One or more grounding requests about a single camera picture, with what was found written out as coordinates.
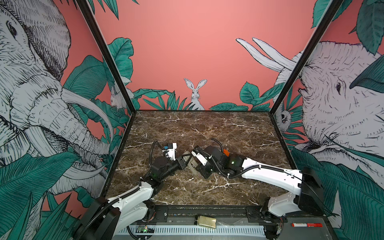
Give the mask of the grey remote control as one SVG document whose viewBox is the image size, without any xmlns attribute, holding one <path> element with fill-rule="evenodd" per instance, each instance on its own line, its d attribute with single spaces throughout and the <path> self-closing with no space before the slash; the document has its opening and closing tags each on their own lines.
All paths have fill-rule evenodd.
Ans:
<svg viewBox="0 0 384 240">
<path fill-rule="evenodd" d="M 191 158 L 189 159 L 188 167 L 193 172 L 194 175 L 201 174 L 199 172 L 199 166 L 200 166 L 200 161 L 197 159 L 195 153 L 191 152 Z"/>
</svg>

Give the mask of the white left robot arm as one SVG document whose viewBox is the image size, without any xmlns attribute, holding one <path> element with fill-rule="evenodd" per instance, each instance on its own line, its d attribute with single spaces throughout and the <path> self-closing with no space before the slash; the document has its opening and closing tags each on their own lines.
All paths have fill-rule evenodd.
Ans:
<svg viewBox="0 0 384 240">
<path fill-rule="evenodd" d="M 85 213 L 74 240 L 111 240 L 132 223 L 150 220 L 155 214 L 150 199 L 163 187 L 164 179 L 187 167 L 192 156 L 182 155 L 174 161 L 157 157 L 138 185 L 116 197 L 99 197 Z"/>
</svg>

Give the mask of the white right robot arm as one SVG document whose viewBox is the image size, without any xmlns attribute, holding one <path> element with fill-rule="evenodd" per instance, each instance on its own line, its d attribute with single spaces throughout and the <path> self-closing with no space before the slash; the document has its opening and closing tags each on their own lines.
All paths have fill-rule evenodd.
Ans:
<svg viewBox="0 0 384 240">
<path fill-rule="evenodd" d="M 214 146 L 205 149 L 197 146 L 192 154 L 198 160 L 197 171 L 206 179 L 217 173 L 227 179 L 250 179 L 286 190 L 287 193 L 281 196 L 265 200 L 260 211 L 263 216 L 282 217 L 298 211 L 313 216 L 325 213 L 324 187 L 311 168 L 283 169 L 227 153 Z"/>
</svg>

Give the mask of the red marker pen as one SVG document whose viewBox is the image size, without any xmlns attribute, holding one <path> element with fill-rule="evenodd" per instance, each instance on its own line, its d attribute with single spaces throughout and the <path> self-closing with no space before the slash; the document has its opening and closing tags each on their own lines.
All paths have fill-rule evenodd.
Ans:
<svg viewBox="0 0 384 240">
<path fill-rule="evenodd" d="M 322 228 L 321 223 L 291 223 L 294 228 Z"/>
</svg>

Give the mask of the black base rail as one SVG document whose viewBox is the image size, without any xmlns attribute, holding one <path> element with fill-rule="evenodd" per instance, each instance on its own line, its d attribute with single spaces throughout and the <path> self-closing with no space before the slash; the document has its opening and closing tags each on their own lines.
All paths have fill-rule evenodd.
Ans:
<svg viewBox="0 0 384 240">
<path fill-rule="evenodd" d="M 281 218 L 271 214 L 263 215 L 262 206 L 224 206 L 224 205 L 156 205 L 155 215 L 150 223 L 165 223 L 170 218 L 193 218 L 206 216 L 212 218 L 245 218 L 249 223 L 280 223 Z"/>
</svg>

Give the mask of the black frame post left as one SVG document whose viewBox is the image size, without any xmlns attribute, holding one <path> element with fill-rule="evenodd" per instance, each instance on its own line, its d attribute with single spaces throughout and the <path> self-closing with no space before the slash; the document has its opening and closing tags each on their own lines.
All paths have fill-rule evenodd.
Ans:
<svg viewBox="0 0 384 240">
<path fill-rule="evenodd" d="M 105 60 L 105 62 L 107 63 L 107 66 L 108 68 L 110 69 L 111 71 L 111 74 L 116 82 L 116 84 L 118 85 L 122 95 L 123 95 L 123 98 L 124 98 L 124 101 L 125 103 L 127 104 L 127 107 L 129 109 L 129 111 L 132 113 L 132 114 L 135 114 L 136 113 L 136 109 L 127 93 L 127 89 L 125 87 L 125 85 L 123 84 L 123 81 L 122 81 L 122 78 L 121 78 L 121 75 L 118 71 L 118 68 L 117 68 L 117 65 L 111 55 L 111 52 L 108 48 L 108 45 L 106 44 L 105 42 L 105 39 L 102 35 L 102 32 L 94 18 L 94 14 L 92 12 L 92 9 L 90 8 L 90 5 L 89 5 L 89 2 L 88 1 L 84 1 L 84 0 L 77 0 L 76 1 L 77 5 L 79 6 L 79 9 L 88 25 L 88 27 L 90 28 L 90 31 L 102 53 L 102 56 Z"/>
</svg>

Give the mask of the black frame post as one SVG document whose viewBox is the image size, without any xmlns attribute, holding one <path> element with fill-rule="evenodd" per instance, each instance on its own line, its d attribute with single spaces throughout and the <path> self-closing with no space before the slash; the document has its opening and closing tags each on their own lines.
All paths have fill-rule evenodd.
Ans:
<svg viewBox="0 0 384 240">
<path fill-rule="evenodd" d="M 323 13 L 319 24 L 317 25 L 315 31 L 313 32 L 313 35 L 311 36 L 308 44 L 306 45 L 305 49 L 303 50 L 303 53 L 298 61 L 298 63 L 295 65 L 294 69 L 292 70 L 287 82 L 285 83 L 281 93 L 279 94 L 276 102 L 274 103 L 273 107 L 271 108 L 269 114 L 270 116 L 274 115 L 284 100 L 285 96 L 291 89 L 292 85 L 295 83 L 296 79 L 299 77 L 299 73 L 304 68 L 306 62 L 308 61 L 309 57 L 313 53 L 314 49 L 316 48 L 317 44 L 320 42 L 321 38 L 323 37 L 324 33 L 326 32 L 327 28 L 329 27 L 330 23 L 332 22 L 332 19 L 336 15 L 337 11 L 339 10 L 340 6 L 342 5 L 344 1 L 343 0 L 333 0 L 330 1 L 330 3 L 327 5 L 325 12 Z"/>
<path fill-rule="evenodd" d="M 92 12 L 92 9 L 90 8 L 90 5 L 89 5 L 89 2 L 88 1 L 84 1 L 84 0 L 77 0 L 76 1 L 77 5 L 79 6 L 79 9 L 88 25 L 88 27 L 90 28 L 90 31 L 102 53 L 102 56 L 105 60 L 105 62 L 107 63 L 107 66 L 108 68 L 110 69 L 111 71 L 111 74 L 116 82 L 116 84 L 118 85 L 122 95 L 123 95 L 123 98 L 124 98 L 124 101 L 125 103 L 127 104 L 127 107 L 129 109 L 129 111 L 132 113 L 132 114 L 135 114 L 136 113 L 136 109 L 127 93 L 127 89 L 125 87 L 125 85 L 123 84 L 123 81 L 122 81 L 122 78 L 121 78 L 121 75 L 118 71 L 118 68 L 117 68 L 117 65 L 111 55 L 111 52 L 108 48 L 108 45 L 106 44 L 105 42 L 105 39 L 102 35 L 102 32 L 94 18 L 94 14 Z"/>
</svg>

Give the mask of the black frame post right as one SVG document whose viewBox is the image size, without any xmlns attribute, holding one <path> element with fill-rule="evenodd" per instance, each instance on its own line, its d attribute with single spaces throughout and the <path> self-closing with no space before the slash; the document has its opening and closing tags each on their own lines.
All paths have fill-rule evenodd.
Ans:
<svg viewBox="0 0 384 240">
<path fill-rule="evenodd" d="M 274 115 L 284 100 L 285 96 L 291 89 L 292 85 L 295 83 L 296 79 L 299 77 L 299 73 L 304 68 L 306 62 L 308 61 L 309 57 L 313 53 L 314 49 L 316 48 L 317 44 L 320 42 L 321 38 L 323 37 L 324 33 L 326 32 L 327 28 L 329 27 L 330 23 L 332 22 L 332 19 L 336 15 L 337 11 L 339 10 L 340 6 L 342 5 L 344 1 L 343 0 L 333 0 L 330 1 L 330 3 L 327 5 L 325 12 L 323 13 L 319 24 L 317 25 L 315 31 L 313 32 L 313 35 L 311 36 L 308 44 L 306 45 L 305 49 L 303 50 L 303 53 L 298 61 L 298 63 L 295 65 L 294 69 L 292 70 L 287 82 L 285 83 L 281 93 L 279 94 L 276 102 L 274 103 L 273 107 L 271 108 L 269 114 L 270 116 Z"/>
</svg>

